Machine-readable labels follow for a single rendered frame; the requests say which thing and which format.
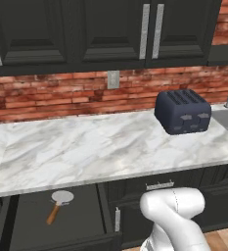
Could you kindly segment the grey wall socket plate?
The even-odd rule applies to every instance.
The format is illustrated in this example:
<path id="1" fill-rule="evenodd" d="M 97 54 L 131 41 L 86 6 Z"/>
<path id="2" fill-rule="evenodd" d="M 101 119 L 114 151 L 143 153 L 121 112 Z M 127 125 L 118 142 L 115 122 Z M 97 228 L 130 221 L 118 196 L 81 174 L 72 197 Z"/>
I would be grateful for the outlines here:
<path id="1" fill-rule="evenodd" d="M 119 71 L 108 71 L 108 89 L 119 88 Z"/>

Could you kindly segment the black drawer front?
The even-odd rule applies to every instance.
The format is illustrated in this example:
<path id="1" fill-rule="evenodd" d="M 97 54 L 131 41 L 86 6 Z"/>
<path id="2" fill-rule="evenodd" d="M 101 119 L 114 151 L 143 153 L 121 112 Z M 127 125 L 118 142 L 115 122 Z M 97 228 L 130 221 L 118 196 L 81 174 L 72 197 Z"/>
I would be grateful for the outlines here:
<path id="1" fill-rule="evenodd" d="M 193 187 L 198 188 L 203 176 L 202 169 L 178 171 L 166 174 L 150 175 L 150 176 L 137 176 L 129 177 L 125 179 L 107 181 L 105 183 L 105 189 L 107 193 L 107 200 L 112 204 L 119 204 L 129 201 L 140 201 L 141 196 L 144 193 L 157 190 L 146 190 L 146 183 L 156 184 L 169 182 L 171 179 L 174 181 L 174 186 L 163 189 L 179 188 L 179 187 Z"/>

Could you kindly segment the open black drawer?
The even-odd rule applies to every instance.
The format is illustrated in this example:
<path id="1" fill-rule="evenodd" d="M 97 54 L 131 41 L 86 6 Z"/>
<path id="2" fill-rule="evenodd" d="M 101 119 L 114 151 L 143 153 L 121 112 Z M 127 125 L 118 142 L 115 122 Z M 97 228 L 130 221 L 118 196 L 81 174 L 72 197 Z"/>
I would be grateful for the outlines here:
<path id="1" fill-rule="evenodd" d="M 7 196 L 0 214 L 0 251 L 121 251 L 102 185 L 69 187 L 58 207 L 51 190 Z"/>

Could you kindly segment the wooden handled pizza cutter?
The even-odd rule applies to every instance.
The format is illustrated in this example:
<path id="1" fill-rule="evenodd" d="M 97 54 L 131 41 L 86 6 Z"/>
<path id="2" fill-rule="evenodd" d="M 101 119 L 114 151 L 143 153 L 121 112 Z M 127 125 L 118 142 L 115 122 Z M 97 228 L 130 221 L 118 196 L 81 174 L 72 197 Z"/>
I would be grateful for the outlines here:
<path id="1" fill-rule="evenodd" d="M 68 205 L 70 201 L 72 201 L 74 195 L 72 192 L 66 190 L 58 190 L 52 194 L 52 199 L 55 202 L 54 208 L 52 209 L 50 215 L 46 220 L 47 225 L 51 225 L 53 221 L 56 219 L 56 216 L 59 212 L 59 209 L 62 206 Z"/>

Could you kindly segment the black cupboard door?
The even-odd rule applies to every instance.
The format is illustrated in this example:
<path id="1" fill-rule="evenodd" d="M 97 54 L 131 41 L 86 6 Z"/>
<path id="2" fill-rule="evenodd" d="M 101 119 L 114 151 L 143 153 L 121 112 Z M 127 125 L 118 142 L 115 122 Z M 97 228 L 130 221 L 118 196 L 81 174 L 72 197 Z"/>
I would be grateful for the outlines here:
<path id="1" fill-rule="evenodd" d="M 151 234 L 153 223 L 141 213 L 139 201 L 115 204 L 114 210 L 120 211 L 121 247 L 127 249 L 141 246 Z"/>
<path id="2" fill-rule="evenodd" d="M 151 0 L 68 0 L 74 62 L 80 71 L 139 69 L 143 5 Z"/>
<path id="3" fill-rule="evenodd" d="M 151 0 L 146 67 L 205 66 L 222 0 Z M 164 4 L 159 57 L 152 59 L 158 4 Z"/>
<path id="4" fill-rule="evenodd" d="M 63 0 L 0 0 L 0 76 L 64 72 L 65 20 Z"/>
<path id="5" fill-rule="evenodd" d="M 228 228 L 228 164 L 205 168 L 200 183 L 205 209 L 196 217 L 204 232 Z"/>

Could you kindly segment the black extractor hood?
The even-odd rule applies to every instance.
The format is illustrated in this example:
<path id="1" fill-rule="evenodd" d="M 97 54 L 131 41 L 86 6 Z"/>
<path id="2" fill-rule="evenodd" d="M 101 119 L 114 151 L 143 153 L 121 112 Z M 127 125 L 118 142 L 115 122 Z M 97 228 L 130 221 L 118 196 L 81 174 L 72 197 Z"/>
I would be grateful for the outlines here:
<path id="1" fill-rule="evenodd" d="M 207 64 L 209 66 L 228 66 L 228 44 L 212 45 Z"/>

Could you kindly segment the black upper cupboard door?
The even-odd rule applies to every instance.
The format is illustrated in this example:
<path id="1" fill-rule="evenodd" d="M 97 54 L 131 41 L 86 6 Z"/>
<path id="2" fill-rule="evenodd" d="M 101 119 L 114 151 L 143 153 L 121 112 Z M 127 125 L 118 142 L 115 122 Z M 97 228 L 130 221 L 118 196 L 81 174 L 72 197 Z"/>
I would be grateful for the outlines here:
<path id="1" fill-rule="evenodd" d="M 222 0 L 151 0 L 146 67 L 205 66 Z M 159 57 L 152 59 L 158 4 L 164 4 Z"/>
<path id="2" fill-rule="evenodd" d="M 80 71 L 139 69 L 143 5 L 151 0 L 68 0 L 74 62 Z"/>
<path id="3" fill-rule="evenodd" d="M 65 20 L 63 0 L 0 0 L 0 76 L 64 72 Z"/>

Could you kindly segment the black lower cupboard door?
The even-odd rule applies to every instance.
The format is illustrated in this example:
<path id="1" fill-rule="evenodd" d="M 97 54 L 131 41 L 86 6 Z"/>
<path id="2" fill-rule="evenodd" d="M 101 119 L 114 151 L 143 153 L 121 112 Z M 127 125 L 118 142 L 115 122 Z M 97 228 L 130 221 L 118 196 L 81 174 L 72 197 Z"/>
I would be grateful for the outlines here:
<path id="1" fill-rule="evenodd" d="M 204 232 L 228 228 L 228 164 L 205 168 L 200 183 L 205 209 L 196 217 Z"/>
<path id="2" fill-rule="evenodd" d="M 120 211 L 121 247 L 127 249 L 141 246 L 151 234 L 153 223 L 141 213 L 139 201 L 115 204 L 114 210 Z"/>

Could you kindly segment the dark blue toaster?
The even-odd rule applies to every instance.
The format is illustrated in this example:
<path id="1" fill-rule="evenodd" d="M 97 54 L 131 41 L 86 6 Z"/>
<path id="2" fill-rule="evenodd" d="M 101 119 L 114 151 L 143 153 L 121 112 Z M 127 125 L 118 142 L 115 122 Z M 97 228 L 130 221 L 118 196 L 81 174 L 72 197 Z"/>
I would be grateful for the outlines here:
<path id="1" fill-rule="evenodd" d="M 162 91 L 156 100 L 155 117 L 170 135 L 203 132 L 209 126 L 211 107 L 192 89 Z"/>

